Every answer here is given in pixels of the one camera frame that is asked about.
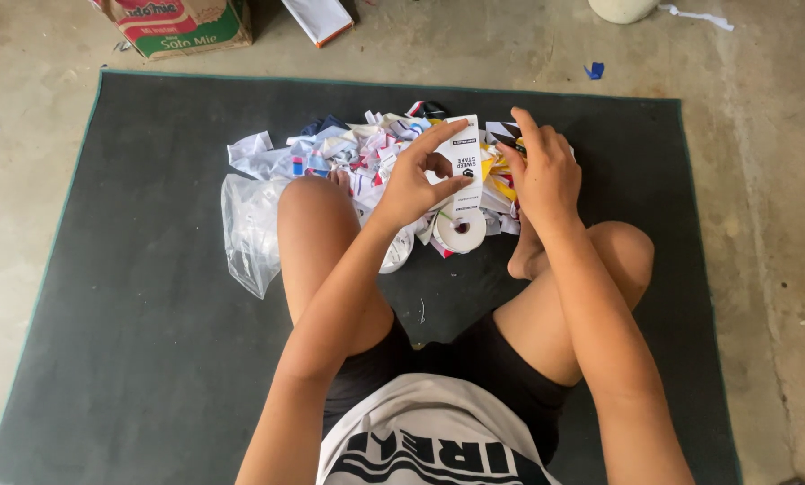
leg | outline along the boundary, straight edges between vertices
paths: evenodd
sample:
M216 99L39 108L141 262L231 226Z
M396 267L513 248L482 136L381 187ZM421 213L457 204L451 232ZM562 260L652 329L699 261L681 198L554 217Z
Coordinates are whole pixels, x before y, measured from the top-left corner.
M515 278L532 283L494 312L501 335L529 365L553 382L573 386L581 370L573 352L549 260L531 223L523 216L519 247L508 264ZM624 223L588 229L594 248L630 309L651 280L654 246L645 233Z
M360 231L348 187L348 175L333 172L330 180L301 177L289 184L280 197L277 236L282 282L295 324ZM393 324L393 311L378 286L370 292L364 311L352 315L360 320L360 330L349 355L374 347Z

indomie box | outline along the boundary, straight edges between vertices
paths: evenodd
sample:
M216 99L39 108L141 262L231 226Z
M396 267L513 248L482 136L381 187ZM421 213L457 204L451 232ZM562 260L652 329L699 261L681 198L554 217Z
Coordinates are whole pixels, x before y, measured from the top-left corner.
M93 0L144 57L249 46L246 0Z

black shorts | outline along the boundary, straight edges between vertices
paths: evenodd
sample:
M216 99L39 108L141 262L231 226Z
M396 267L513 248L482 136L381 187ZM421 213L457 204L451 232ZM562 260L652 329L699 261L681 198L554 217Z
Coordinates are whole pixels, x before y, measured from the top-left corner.
M545 378L513 350L492 313L449 344L430 342L414 350L394 315L390 332L375 347L345 359L325 401L322 437L343 414L402 374L423 372L468 380L489 391L528 426L546 466L559 444L558 418L572 388Z

black print on t-shirt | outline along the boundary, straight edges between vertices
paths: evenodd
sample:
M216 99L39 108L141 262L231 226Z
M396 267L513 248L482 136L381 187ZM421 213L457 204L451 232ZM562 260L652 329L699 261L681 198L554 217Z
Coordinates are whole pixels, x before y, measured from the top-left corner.
M349 438L345 452L337 458L330 473L349 473L367 483L383 483L398 469L409 469L426 483L434 485L504 484L550 485L537 463L502 443L458 442L433 439L397 430L381 439L362 432ZM438 443L438 463L435 444ZM512 461L507 460L509 450ZM380 457L378 462L370 460Z

person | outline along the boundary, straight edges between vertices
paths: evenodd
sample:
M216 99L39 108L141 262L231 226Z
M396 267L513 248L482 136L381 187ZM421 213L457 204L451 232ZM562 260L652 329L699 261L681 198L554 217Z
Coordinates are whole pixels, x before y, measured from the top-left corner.
M567 140L523 109L512 115L527 159L498 147L521 207L507 270L531 283L449 344L413 349L375 281L396 233L471 181L430 185L424 174L451 174L433 151L465 120L433 126L400 154L362 229L344 175L303 177L282 193L295 326L237 485L558 484L545 467L583 376L611 485L694 483L631 314L651 278L651 240L622 223L585 229Z

